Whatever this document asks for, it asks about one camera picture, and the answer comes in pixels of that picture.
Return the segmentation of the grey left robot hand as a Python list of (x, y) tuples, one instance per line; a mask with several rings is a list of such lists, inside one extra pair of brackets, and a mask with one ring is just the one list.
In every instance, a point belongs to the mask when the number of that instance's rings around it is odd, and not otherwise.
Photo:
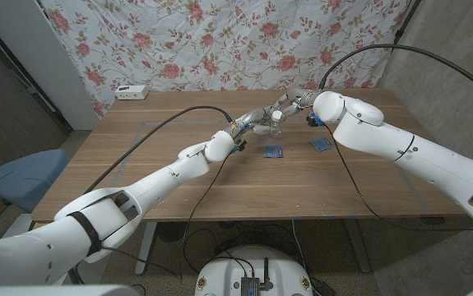
[(281, 124), (272, 119), (272, 108), (273, 106), (266, 106), (249, 111), (236, 118), (224, 131), (230, 134), (233, 139), (239, 138), (245, 132), (280, 137), (282, 133)]

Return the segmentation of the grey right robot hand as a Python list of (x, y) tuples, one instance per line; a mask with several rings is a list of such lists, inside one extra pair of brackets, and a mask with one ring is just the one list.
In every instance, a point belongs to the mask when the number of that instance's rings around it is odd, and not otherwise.
[(275, 122), (284, 122), (288, 117), (296, 115), (301, 110), (313, 106), (318, 91), (293, 88), (287, 90), (272, 108), (272, 119)]

